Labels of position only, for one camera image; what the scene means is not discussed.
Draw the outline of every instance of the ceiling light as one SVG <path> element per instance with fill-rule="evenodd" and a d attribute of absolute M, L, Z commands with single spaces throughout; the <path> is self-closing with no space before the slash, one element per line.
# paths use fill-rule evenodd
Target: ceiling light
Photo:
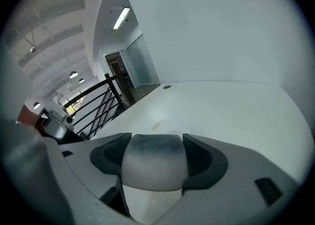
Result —
<path fill-rule="evenodd" d="M 114 25 L 114 30 L 117 30 L 122 21 L 125 19 L 125 17 L 128 15 L 128 12 L 130 11 L 130 8 L 124 7 L 121 14 L 119 15 L 119 18 L 117 19 L 115 25 Z"/>
<path fill-rule="evenodd" d="M 34 109 L 37 109 L 39 106 L 40 106 L 40 103 L 39 103 L 39 102 L 36 102 L 36 103 L 34 103 L 34 105 L 33 105 Z"/>
<path fill-rule="evenodd" d="M 72 79 L 72 78 L 74 78 L 75 76 L 77 76 L 78 75 L 78 72 L 76 72 L 76 71 L 72 71 L 71 73 L 70 73 L 70 79 Z"/>
<path fill-rule="evenodd" d="M 30 49 L 30 52 L 33 53 L 35 51 L 36 51 L 36 47 L 32 46 L 31 49 Z"/>

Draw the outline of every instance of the black metal railing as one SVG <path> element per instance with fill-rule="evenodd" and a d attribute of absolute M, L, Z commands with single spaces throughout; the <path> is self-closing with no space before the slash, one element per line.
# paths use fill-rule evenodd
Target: black metal railing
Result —
<path fill-rule="evenodd" d="M 93 87 L 85 90 L 84 92 L 82 92 L 81 94 L 79 94 L 78 96 L 76 96 L 75 98 L 73 98 L 72 100 L 70 100 L 69 102 L 67 102 L 64 107 L 68 108 L 70 107 L 72 104 L 74 104 L 77 100 L 81 99 L 82 97 L 88 95 L 89 93 L 93 92 L 94 90 L 100 88 L 101 86 L 107 84 L 108 85 L 108 90 L 98 96 L 96 96 L 95 98 L 93 98 L 91 101 L 89 101 L 88 103 L 86 103 L 85 105 L 81 106 L 78 110 L 76 110 L 73 114 L 71 114 L 71 117 L 74 117 L 80 110 L 82 110 L 83 108 L 85 108 L 87 105 L 89 105 L 91 102 L 95 101 L 96 99 L 100 98 L 101 96 L 104 96 L 102 99 L 102 103 L 92 109 L 91 111 L 89 111 L 87 114 L 85 114 L 83 117 L 81 117 L 78 121 L 76 121 L 73 126 L 75 126 L 76 124 L 78 124 L 79 122 L 81 122 L 83 119 L 85 119 L 87 116 L 89 116 L 91 113 L 95 112 L 96 110 L 97 113 L 95 115 L 95 118 L 90 121 L 89 123 L 87 123 L 83 128 L 81 128 L 79 131 L 77 131 L 76 133 L 79 134 L 80 132 L 82 132 L 83 130 L 85 130 L 88 126 L 91 126 L 91 130 L 90 132 L 86 135 L 86 137 L 89 139 L 91 137 L 91 135 L 93 134 L 93 136 L 96 134 L 98 129 L 101 129 L 108 121 L 110 121 L 111 119 L 117 117 L 118 115 L 120 115 L 122 112 L 124 112 L 126 110 L 126 106 L 123 104 L 122 98 L 119 95 L 119 93 L 117 92 L 115 85 L 113 83 L 113 81 L 117 81 L 118 86 L 120 87 L 123 95 L 126 97 L 128 103 L 130 104 L 130 106 L 132 106 L 133 104 L 135 104 L 135 99 L 129 89 L 129 86 L 127 85 L 125 78 L 120 70 L 120 67 L 118 66 L 118 63 L 113 63 L 112 64 L 112 68 L 115 72 L 115 75 L 113 75 L 112 77 L 109 76 L 109 74 L 105 74 L 106 80 L 101 81 L 99 83 L 97 83 L 96 85 L 94 85 Z M 111 117 L 107 117 L 108 112 L 110 110 L 112 110 L 113 108 L 117 107 L 116 112 L 111 116 Z"/>

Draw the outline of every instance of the doorway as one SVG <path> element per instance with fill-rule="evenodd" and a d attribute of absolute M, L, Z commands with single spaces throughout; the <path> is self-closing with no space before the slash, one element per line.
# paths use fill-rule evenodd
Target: doorway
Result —
<path fill-rule="evenodd" d="M 143 97 L 148 95 L 150 92 L 152 92 L 154 89 L 159 87 L 159 84 L 137 84 L 138 79 L 135 81 L 136 82 L 136 86 L 135 86 L 135 84 L 134 84 L 133 80 L 131 79 L 131 77 L 128 73 L 128 70 L 125 66 L 125 63 L 124 63 L 119 52 L 105 55 L 104 57 L 108 63 L 109 68 L 111 69 L 113 75 L 115 75 L 115 72 L 114 72 L 114 69 L 112 67 L 112 64 L 113 63 L 118 64 L 118 66 L 120 67 L 120 70 L 122 71 L 122 73 L 124 75 L 125 81 L 129 85 L 130 91 L 131 91 L 134 99 L 136 100 L 136 102 L 138 102 L 140 99 L 142 99 Z M 129 105 L 127 99 L 124 96 L 122 96 L 122 100 L 123 100 L 124 104 Z"/>
<path fill-rule="evenodd" d="M 120 53 L 117 52 L 117 53 L 105 55 L 105 59 L 106 59 L 106 61 L 108 63 L 108 66 L 109 66 L 110 70 L 112 71 L 113 75 L 115 75 L 115 72 L 114 72 L 114 69 L 112 67 L 112 64 L 117 62 L 118 66 L 120 67 L 121 72 L 124 75 L 126 83 L 128 84 L 128 86 L 133 88 L 134 87 L 133 82 L 132 82 L 132 80 L 131 80 L 131 78 L 129 76 L 129 73 L 128 73 L 126 67 L 125 67 L 125 64 L 123 62 L 123 59 L 122 59 Z"/>

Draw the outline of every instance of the floor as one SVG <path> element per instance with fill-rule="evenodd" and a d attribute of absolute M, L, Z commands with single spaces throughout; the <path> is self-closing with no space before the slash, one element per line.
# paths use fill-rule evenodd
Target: floor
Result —
<path fill-rule="evenodd" d="M 136 100 L 136 102 L 138 102 L 139 100 L 141 100 L 143 97 L 151 93 L 154 89 L 156 89 L 159 86 L 160 84 L 140 85 L 137 88 L 131 87 L 130 90 L 132 92 L 134 99 Z M 129 105 L 129 103 L 127 102 L 127 99 L 124 96 L 122 97 L 122 100 L 124 104 Z"/>

